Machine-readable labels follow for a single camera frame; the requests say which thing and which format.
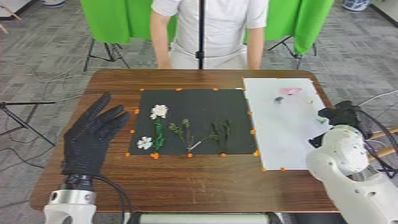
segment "white shirt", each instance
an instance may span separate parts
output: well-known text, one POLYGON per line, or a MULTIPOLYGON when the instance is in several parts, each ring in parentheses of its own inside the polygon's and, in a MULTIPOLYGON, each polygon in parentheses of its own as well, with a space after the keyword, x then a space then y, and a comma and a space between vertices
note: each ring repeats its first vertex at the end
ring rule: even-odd
MULTIPOLYGON (((199 0, 154 0, 153 10, 178 14, 174 43, 188 54, 199 50, 199 0)), ((206 0, 204 56, 227 56, 243 47, 245 28, 266 26, 268 0, 206 0)))

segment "white flower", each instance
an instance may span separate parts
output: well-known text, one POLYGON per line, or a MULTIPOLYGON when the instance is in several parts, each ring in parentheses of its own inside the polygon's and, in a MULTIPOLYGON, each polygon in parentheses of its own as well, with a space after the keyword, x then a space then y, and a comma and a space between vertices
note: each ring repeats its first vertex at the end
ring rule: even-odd
POLYGON ((144 150, 147 150, 153 146, 153 138, 151 137, 142 137, 142 140, 138 140, 137 142, 137 146, 138 146, 138 149, 144 148, 144 150))
POLYGON ((165 114, 167 114, 167 106, 165 105, 156 105, 153 107, 153 114, 151 114, 151 119, 154 120, 156 117, 165 118, 165 114))

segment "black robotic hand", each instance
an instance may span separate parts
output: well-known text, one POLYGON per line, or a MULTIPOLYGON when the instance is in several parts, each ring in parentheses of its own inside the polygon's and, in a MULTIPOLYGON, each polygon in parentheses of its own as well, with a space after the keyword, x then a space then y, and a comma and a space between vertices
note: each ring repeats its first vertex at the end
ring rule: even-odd
MULTIPOLYGON (((325 108, 318 111, 320 117, 329 119, 329 124, 348 125, 362 133, 364 139, 371 137, 369 119, 359 114, 361 107, 352 104, 352 101, 343 101, 334 105, 334 108, 325 108)), ((323 135, 309 140, 311 145, 322 146, 323 135)))
POLYGON ((124 111, 121 105, 99 115, 108 102, 110 93, 105 93, 66 132, 64 175, 99 175, 108 143, 130 119, 130 114, 126 112, 121 114, 124 111))

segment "black mat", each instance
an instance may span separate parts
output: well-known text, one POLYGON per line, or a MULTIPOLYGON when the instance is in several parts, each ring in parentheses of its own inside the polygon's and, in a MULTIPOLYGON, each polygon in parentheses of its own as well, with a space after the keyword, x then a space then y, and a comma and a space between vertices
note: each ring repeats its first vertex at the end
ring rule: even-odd
MULTIPOLYGON (((256 151, 256 141, 250 134, 252 124, 247 100, 242 90, 147 90, 140 98, 140 113, 135 120, 135 134, 131 138, 130 151, 135 155, 146 155, 153 152, 138 149, 137 141, 151 137, 154 140, 154 120, 151 120, 151 108, 154 105, 165 105, 169 108, 163 122, 165 145, 160 154, 186 154, 186 147, 179 137, 169 130, 169 124, 181 126, 181 120, 190 120, 190 130, 194 141, 197 142, 211 133, 211 122, 231 122, 231 134, 227 140, 227 154, 250 154, 256 151)), ((192 150, 194 154, 218 154, 217 143, 206 140, 192 150)))

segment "white sheet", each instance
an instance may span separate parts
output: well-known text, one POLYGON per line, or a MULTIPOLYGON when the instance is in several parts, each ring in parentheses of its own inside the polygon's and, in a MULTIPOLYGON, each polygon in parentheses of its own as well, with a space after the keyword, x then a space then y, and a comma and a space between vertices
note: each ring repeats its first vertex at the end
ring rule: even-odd
POLYGON ((318 117, 318 110, 325 105, 313 81, 249 78, 243 82, 263 168, 306 170, 306 155, 314 149, 307 140, 330 128, 327 122, 320 122, 325 119, 318 117), (284 88, 302 90, 288 95, 284 88))

